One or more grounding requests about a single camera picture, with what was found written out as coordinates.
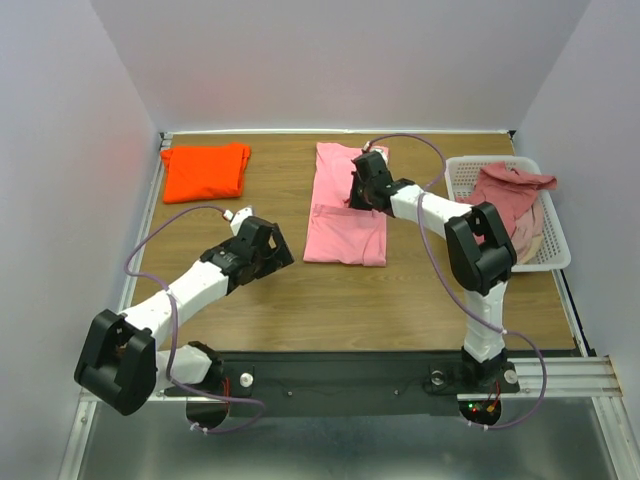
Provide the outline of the pink t-shirt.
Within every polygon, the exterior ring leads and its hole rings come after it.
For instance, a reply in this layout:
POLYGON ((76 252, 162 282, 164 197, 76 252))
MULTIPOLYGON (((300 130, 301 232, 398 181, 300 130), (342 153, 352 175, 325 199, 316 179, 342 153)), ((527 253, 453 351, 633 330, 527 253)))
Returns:
POLYGON ((339 143, 316 144, 303 260, 384 267, 387 263, 387 217, 375 210, 348 206, 358 148, 339 143))

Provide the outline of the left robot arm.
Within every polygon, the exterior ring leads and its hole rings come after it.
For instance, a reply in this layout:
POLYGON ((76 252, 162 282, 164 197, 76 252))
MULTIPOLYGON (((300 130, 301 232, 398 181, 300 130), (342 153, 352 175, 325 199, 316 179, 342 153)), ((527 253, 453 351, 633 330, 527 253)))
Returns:
POLYGON ((173 283, 121 312, 94 317, 74 371, 80 386, 122 415, 174 380, 202 394, 221 386, 223 371, 204 347, 158 347, 206 306, 293 263, 278 224, 242 211, 231 229, 229 239, 205 250, 173 283))

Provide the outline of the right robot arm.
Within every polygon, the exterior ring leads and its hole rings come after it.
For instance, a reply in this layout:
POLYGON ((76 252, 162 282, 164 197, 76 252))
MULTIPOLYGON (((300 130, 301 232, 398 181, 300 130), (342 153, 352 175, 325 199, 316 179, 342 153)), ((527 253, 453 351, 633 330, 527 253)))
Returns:
POLYGON ((353 160, 348 206, 374 210, 417 224, 445 240, 451 273, 464 290, 447 293, 467 316, 460 378, 472 390, 491 384, 506 364, 503 304, 517 256, 497 209, 473 206, 430 193, 408 179, 395 180, 379 150, 353 160))

